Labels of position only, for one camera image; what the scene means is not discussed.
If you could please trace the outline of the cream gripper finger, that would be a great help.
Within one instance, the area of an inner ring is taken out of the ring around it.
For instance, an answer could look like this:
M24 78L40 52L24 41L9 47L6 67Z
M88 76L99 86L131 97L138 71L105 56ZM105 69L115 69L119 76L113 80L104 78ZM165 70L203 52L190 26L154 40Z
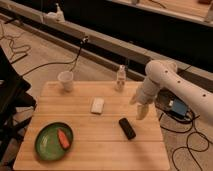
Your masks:
M147 105L138 105L137 106L137 120L143 120L148 114L148 106Z
M137 103L137 94L135 93L131 99L130 99L130 105L134 105L135 103Z

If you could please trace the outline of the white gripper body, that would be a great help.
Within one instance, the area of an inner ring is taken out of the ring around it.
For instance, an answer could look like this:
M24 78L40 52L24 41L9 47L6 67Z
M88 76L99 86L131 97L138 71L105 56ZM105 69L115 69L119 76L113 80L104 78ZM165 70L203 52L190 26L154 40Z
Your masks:
M139 103L151 104L157 97L160 87L150 79L145 79L136 90L136 99Z

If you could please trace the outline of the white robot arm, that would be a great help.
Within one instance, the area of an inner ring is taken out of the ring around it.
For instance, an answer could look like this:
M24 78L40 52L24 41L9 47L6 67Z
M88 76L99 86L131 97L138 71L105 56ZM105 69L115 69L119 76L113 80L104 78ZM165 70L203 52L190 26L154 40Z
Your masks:
M151 60L145 67L146 77L130 100L131 104L151 104L162 88L167 88L213 126L213 93L183 79L172 60Z

